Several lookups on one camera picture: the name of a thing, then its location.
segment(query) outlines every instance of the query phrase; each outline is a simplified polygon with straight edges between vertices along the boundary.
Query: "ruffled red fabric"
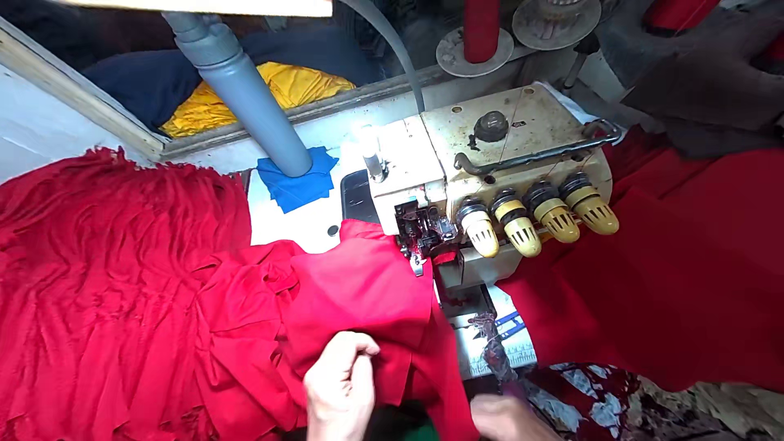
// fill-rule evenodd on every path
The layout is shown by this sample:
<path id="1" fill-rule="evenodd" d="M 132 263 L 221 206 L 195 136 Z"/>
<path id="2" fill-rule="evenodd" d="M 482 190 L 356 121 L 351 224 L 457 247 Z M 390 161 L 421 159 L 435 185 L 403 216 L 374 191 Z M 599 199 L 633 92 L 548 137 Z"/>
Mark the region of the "ruffled red fabric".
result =
<path id="1" fill-rule="evenodd" d="M 99 149 L 0 186 L 4 439 L 274 438 L 340 330 L 379 342 L 378 403 L 478 437 L 429 265 L 358 221 L 324 254 L 249 241 L 241 183 L 210 169 Z"/>

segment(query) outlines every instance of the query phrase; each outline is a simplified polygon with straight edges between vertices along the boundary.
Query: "suction tube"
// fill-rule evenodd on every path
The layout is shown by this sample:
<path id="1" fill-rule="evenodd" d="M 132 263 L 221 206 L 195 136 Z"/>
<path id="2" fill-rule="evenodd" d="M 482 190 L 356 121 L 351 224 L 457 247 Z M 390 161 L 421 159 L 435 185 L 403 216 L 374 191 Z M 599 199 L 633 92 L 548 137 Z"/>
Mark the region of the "suction tube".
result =
<path id="1" fill-rule="evenodd" d="M 405 71 L 405 76 L 408 77 L 408 82 L 411 83 L 411 90 L 414 93 L 414 99 L 416 99 L 416 109 L 419 113 L 424 112 L 425 100 L 422 98 L 422 88 L 419 86 L 419 80 L 416 77 L 414 65 L 411 64 L 411 58 L 408 57 L 408 51 L 405 50 L 403 41 L 400 40 L 400 36 L 394 30 L 394 27 L 392 27 L 389 20 L 387 20 L 384 14 L 382 14 L 369 0 L 341 0 L 341 2 L 351 7 L 354 11 L 357 11 L 357 14 L 363 16 L 365 20 L 370 22 L 370 24 L 372 24 L 389 42 L 395 55 L 397 55 L 397 58 L 403 65 L 403 70 Z"/>
<path id="2" fill-rule="evenodd" d="M 307 173 L 313 159 L 231 29 L 193 13 L 163 17 L 177 47 L 283 174 Z"/>

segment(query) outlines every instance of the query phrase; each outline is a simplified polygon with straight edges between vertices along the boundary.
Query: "human hand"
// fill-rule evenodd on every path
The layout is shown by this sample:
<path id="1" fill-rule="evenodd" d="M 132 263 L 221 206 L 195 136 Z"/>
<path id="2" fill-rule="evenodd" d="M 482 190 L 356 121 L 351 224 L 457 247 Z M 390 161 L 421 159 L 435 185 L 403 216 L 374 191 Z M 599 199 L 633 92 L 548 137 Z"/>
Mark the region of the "human hand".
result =
<path id="1" fill-rule="evenodd" d="M 305 373 L 307 441 L 361 441 L 376 402 L 367 334 L 338 332 Z"/>
<path id="2" fill-rule="evenodd" d="M 512 396 L 475 396 L 471 418 L 479 433 L 492 441 L 563 441 L 527 404 Z"/>

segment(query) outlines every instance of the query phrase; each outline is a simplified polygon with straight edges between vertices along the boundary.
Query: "gray hose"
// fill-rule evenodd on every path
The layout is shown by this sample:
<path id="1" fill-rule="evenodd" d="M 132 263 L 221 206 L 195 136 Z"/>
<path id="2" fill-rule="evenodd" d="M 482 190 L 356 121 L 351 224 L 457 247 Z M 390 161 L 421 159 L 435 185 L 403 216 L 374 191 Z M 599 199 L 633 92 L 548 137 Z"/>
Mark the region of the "gray hose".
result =
<path id="1" fill-rule="evenodd" d="M 400 40 L 400 35 L 394 30 L 389 20 L 384 14 L 376 8 L 369 0 L 341 0 L 346 3 L 357 14 L 363 16 L 365 20 L 370 22 L 373 27 L 389 42 L 392 46 L 397 58 L 403 65 L 405 76 L 408 77 L 408 82 L 411 83 L 411 91 L 414 93 L 416 99 L 416 109 L 419 113 L 425 111 L 425 100 L 422 98 L 422 88 L 419 86 L 419 79 L 416 77 L 414 65 L 411 64 L 411 58 L 408 56 L 408 51 L 403 46 L 403 41 Z"/>

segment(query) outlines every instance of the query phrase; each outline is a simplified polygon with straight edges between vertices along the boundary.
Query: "red cloth pile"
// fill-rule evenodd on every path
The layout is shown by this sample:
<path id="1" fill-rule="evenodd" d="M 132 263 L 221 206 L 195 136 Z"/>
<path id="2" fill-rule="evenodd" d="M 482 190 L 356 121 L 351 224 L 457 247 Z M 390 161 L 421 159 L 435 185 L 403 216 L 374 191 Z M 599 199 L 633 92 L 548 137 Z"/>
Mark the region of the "red cloth pile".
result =
<path id="1" fill-rule="evenodd" d="M 257 439 L 302 427 L 302 375 L 370 333 L 379 403 L 478 437 L 432 280 L 378 227 L 247 247 L 238 180 L 91 151 L 0 186 L 3 439 Z"/>
<path id="2" fill-rule="evenodd" d="M 618 233 L 549 241 L 498 283 L 539 364 L 620 366 L 669 390 L 784 391 L 784 151 L 687 161 L 632 129 L 607 150 Z"/>

